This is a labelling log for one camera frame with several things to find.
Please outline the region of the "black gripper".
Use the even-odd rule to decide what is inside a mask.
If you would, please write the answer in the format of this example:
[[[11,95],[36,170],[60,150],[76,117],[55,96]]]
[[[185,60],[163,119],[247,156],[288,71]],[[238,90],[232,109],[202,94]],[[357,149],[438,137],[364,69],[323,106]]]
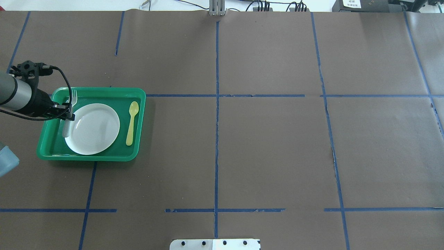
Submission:
[[[32,97],[29,101],[31,120],[52,120],[61,119],[74,121],[76,116],[73,107],[76,102],[64,102],[59,104],[53,102],[46,92],[39,89],[32,89]]]

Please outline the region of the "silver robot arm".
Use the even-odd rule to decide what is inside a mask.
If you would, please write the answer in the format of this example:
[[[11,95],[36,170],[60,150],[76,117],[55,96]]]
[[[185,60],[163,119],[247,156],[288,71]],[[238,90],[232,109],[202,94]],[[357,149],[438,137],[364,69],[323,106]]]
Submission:
[[[74,93],[70,86],[68,101],[59,104],[37,86],[11,74],[1,73],[0,79],[1,113],[31,121],[75,120],[72,112]]]

